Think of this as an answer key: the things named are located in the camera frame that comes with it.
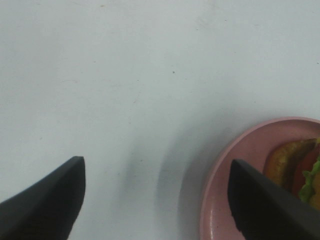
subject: tomato slice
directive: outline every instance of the tomato slice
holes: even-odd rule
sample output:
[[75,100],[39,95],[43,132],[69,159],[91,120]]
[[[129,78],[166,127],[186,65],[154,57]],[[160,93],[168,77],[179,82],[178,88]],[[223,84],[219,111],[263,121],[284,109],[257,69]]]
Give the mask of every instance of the tomato slice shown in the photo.
[[317,157],[320,153],[320,144],[318,144],[314,149],[312,149],[308,154],[303,158],[303,160],[297,165],[294,176],[291,193],[299,198],[299,191],[306,183],[306,178],[302,174],[303,171],[311,171],[314,163],[317,161]]

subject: white surface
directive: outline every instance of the white surface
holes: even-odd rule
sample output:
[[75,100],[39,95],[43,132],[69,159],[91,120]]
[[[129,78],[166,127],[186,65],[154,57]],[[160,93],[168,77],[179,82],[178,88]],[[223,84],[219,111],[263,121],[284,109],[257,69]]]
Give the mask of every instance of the white surface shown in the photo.
[[71,240],[198,239],[225,144],[320,119],[319,21],[316,0],[1,0],[0,201],[83,155]]

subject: pink plate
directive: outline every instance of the pink plate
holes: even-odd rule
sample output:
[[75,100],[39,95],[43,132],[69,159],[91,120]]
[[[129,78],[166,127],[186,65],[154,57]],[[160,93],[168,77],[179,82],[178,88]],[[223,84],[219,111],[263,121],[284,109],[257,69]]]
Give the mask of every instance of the pink plate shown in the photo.
[[320,136],[320,121],[306,117],[282,117],[245,131],[218,157],[204,188],[200,214],[201,240],[244,240],[229,209],[227,188],[233,159],[243,159],[260,172],[268,154],[294,140]]

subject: plate rim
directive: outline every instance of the plate rim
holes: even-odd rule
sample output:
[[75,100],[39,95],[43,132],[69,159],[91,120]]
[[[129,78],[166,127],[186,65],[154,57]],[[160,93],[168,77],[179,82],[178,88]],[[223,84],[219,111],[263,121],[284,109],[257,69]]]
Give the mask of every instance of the plate rim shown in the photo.
[[212,184],[213,178],[215,176],[215,173],[217,172],[220,164],[222,163],[223,159],[227,156],[227,154],[230,152],[230,150],[237,144],[239,143],[244,137],[252,133],[253,131],[262,128],[266,125],[274,124],[277,122],[283,122],[283,121],[291,121],[291,120],[298,120],[298,121],[308,121],[312,123],[317,123],[320,124],[320,120],[311,118],[311,117],[304,117],[304,116],[283,116],[283,117],[278,117],[278,118],[273,118],[270,120],[263,121],[261,123],[258,123],[250,128],[247,128],[244,130],[240,135],[236,136],[229,144],[227,144],[221,152],[218,154],[218,156],[214,159],[215,162],[211,166],[209,172],[207,173],[202,189],[202,194],[201,194],[201,207],[200,207],[200,219],[199,219],[199,234],[200,234],[200,240],[208,240],[204,239],[204,232],[205,229],[203,228],[204,226],[204,212],[206,208],[206,202],[207,202],[207,197],[209,193],[210,186]]

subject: burger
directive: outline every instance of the burger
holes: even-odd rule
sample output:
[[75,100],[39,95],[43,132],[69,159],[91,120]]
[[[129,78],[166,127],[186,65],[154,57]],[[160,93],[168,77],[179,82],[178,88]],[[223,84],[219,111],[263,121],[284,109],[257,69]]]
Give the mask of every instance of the burger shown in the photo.
[[280,145],[268,156],[264,175],[320,210],[320,138]]

